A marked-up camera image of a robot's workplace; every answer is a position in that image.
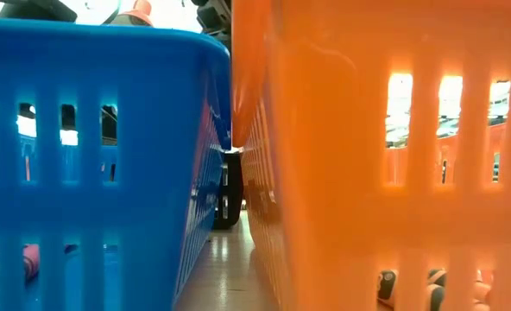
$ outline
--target floor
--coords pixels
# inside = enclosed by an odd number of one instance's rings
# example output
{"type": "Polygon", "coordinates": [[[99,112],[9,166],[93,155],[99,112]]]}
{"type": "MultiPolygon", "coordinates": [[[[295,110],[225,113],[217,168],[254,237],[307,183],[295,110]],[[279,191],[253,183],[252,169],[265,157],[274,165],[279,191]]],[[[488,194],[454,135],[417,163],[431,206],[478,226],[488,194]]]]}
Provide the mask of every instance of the floor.
{"type": "Polygon", "coordinates": [[[176,311],[274,311],[268,290],[256,273],[248,215],[232,230],[212,232],[202,250],[176,311]]]}

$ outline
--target black object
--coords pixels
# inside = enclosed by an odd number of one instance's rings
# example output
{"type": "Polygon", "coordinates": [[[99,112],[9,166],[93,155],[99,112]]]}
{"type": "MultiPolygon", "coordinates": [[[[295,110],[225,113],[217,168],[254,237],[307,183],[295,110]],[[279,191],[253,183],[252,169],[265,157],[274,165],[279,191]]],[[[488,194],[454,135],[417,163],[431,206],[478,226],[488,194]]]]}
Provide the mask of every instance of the black object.
{"type": "Polygon", "coordinates": [[[430,311],[439,311],[444,302],[445,288],[438,286],[430,294],[430,311]]]}
{"type": "Polygon", "coordinates": [[[192,0],[192,3],[194,3],[194,5],[198,5],[198,6],[205,5],[207,2],[208,2],[208,0],[192,0]]]}
{"type": "Polygon", "coordinates": [[[108,18],[106,18],[106,20],[103,22],[103,24],[111,23],[111,21],[113,21],[117,17],[117,14],[119,14],[120,7],[121,7],[121,0],[119,0],[119,3],[117,4],[116,9],[113,12],[111,12],[110,16],[108,16],[108,18]]]}
{"type": "Polygon", "coordinates": [[[62,129],[75,130],[75,107],[62,105],[62,129]]]}
{"type": "Polygon", "coordinates": [[[102,136],[117,139],[117,115],[110,106],[104,106],[102,110],[102,136]]]}
{"type": "Polygon", "coordinates": [[[32,106],[33,105],[30,104],[30,103],[20,103],[20,110],[18,112],[18,115],[20,115],[22,117],[34,119],[35,118],[35,114],[33,112],[31,112],[31,107],[32,106]]]}
{"type": "Polygon", "coordinates": [[[223,154],[224,165],[219,185],[218,209],[213,221],[214,230],[226,230],[236,225],[244,193],[240,153],[223,154]]]}
{"type": "Polygon", "coordinates": [[[6,3],[0,11],[0,18],[75,22],[77,13],[59,0],[29,0],[23,3],[6,3]]]}
{"type": "Polygon", "coordinates": [[[208,29],[208,32],[223,27],[224,19],[214,7],[198,8],[197,12],[200,24],[202,24],[204,29],[208,29]]]}

